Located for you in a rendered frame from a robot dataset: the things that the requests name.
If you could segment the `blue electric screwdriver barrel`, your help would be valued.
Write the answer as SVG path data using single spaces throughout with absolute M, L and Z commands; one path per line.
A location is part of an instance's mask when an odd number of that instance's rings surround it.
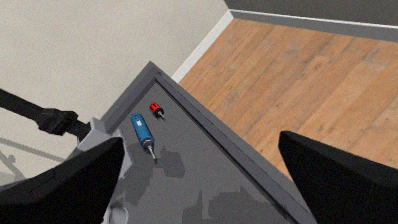
M 150 150 L 153 159 L 155 159 L 154 153 L 152 151 L 154 139 L 153 139 L 142 115 L 139 113 L 134 113 L 131 116 L 131 122 L 133 124 L 133 127 L 135 129 L 135 132 L 137 134 L 137 137 L 139 139 L 141 146 L 144 147 L 145 149 Z

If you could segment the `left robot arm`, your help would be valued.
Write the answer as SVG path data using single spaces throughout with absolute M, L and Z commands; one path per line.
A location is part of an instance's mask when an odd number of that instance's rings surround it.
M 1 88 L 0 107 L 35 121 L 38 129 L 48 134 L 63 136 L 67 132 L 79 137 L 81 142 L 91 131 L 90 122 L 85 124 L 77 120 L 74 111 L 42 108 Z

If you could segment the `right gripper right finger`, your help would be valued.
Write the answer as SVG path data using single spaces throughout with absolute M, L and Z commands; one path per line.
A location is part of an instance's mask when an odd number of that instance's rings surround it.
M 278 149 L 318 224 L 398 224 L 398 169 L 291 131 Z

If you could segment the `shiny grey metal cylinder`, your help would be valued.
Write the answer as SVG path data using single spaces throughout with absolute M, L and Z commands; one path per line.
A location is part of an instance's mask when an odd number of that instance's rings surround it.
M 129 211 L 125 207 L 115 207 L 110 205 L 109 224 L 127 224 Z

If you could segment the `grey l-shaped bracket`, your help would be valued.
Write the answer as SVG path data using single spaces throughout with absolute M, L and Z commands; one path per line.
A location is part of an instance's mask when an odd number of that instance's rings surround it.
M 111 205 L 111 200 L 109 202 L 109 205 L 107 207 L 106 213 L 104 215 L 104 221 L 101 224 L 109 224 L 109 216 L 110 216 L 110 205 Z

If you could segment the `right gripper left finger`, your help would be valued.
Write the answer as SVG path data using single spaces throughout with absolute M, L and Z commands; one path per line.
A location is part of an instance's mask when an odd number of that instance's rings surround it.
M 0 192 L 0 224 L 101 224 L 124 155 L 113 137 Z

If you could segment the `red hand screwdriver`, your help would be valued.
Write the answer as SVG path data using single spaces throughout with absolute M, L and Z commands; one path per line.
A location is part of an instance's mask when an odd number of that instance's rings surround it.
M 150 105 L 151 111 L 155 114 L 156 117 L 163 117 L 164 111 L 163 108 L 161 108 L 157 103 L 152 103 Z

